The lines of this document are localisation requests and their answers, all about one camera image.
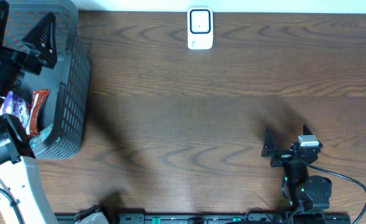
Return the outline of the grey plastic mesh basket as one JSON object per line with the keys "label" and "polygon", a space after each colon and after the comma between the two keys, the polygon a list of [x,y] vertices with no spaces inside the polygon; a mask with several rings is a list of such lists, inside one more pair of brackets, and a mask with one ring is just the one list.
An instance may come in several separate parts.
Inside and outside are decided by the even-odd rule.
{"label": "grey plastic mesh basket", "polygon": [[22,38],[49,12],[56,17],[55,68],[43,68],[39,76],[26,74],[21,80],[20,96],[32,99],[35,90],[49,90],[38,127],[51,126],[43,142],[33,147],[38,159],[66,159],[80,148],[88,96],[91,66],[77,32],[78,9],[72,1],[9,1],[4,45],[28,51]]}

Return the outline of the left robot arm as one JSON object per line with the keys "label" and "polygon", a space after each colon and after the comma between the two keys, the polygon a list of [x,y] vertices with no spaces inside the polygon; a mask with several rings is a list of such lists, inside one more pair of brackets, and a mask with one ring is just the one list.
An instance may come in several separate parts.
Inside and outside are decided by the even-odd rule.
{"label": "left robot arm", "polygon": [[[55,16],[48,13],[23,38],[29,52],[3,46],[9,4],[0,1],[0,108],[18,76],[39,75],[57,62]],[[57,223],[40,181],[38,164],[18,117],[0,115],[0,211],[6,223]]]}

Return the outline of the purple snack bag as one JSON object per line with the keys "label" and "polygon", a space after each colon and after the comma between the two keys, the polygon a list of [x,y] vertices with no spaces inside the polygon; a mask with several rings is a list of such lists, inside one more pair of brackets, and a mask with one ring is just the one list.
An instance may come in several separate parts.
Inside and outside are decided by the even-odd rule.
{"label": "purple snack bag", "polygon": [[10,91],[0,108],[0,115],[5,113],[17,117],[24,128],[27,127],[30,118],[31,105],[22,97]]}

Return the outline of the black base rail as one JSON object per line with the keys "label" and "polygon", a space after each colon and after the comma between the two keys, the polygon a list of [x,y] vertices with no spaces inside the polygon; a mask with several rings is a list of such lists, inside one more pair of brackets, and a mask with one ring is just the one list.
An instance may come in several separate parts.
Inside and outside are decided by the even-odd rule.
{"label": "black base rail", "polygon": [[[265,214],[259,210],[248,215],[233,214],[190,214],[190,215],[165,215],[165,214],[143,214],[143,213],[120,213],[111,217],[112,223],[122,224],[168,224],[168,223],[231,223],[231,222],[254,222],[254,223],[286,223],[284,216],[277,214]],[[350,223],[348,215],[305,215],[303,220],[299,215],[294,216],[295,223]]]}

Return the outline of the red-brown snack bar wrapper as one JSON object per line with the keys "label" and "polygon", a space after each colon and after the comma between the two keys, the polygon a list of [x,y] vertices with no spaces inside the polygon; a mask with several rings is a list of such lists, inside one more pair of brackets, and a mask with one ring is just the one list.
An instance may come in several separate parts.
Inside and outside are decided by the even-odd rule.
{"label": "red-brown snack bar wrapper", "polygon": [[29,138],[39,135],[37,120],[49,94],[50,90],[35,90],[33,93],[30,116],[26,126],[26,134]]}

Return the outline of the green wet wipes pack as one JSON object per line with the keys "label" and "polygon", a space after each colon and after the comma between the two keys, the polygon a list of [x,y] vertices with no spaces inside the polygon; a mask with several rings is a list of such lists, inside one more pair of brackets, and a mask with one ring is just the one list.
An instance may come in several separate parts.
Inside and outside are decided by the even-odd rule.
{"label": "green wet wipes pack", "polygon": [[44,128],[39,132],[39,135],[34,136],[30,139],[30,146],[32,149],[37,147],[39,144],[41,144],[48,138],[53,129],[53,126],[54,126],[53,123],[48,125],[46,128]]}

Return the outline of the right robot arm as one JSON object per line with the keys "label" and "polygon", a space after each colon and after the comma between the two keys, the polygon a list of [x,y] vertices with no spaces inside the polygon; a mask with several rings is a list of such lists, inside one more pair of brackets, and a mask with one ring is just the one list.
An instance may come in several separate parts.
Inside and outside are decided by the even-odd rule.
{"label": "right robot arm", "polygon": [[322,143],[304,125],[302,135],[289,149],[278,149],[270,129],[265,131],[261,156],[271,159],[271,167],[284,170],[282,192],[291,207],[281,221],[285,223],[325,223],[324,210],[330,207],[332,182],[320,175],[309,175],[309,165],[318,159]]}

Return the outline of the white barcode scanner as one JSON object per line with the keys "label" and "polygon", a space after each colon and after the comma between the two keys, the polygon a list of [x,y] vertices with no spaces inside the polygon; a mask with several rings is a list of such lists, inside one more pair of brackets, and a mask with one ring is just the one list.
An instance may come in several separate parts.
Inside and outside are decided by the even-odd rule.
{"label": "white barcode scanner", "polygon": [[208,7],[192,7],[187,11],[187,47],[191,50],[211,49],[214,42],[214,16]]}

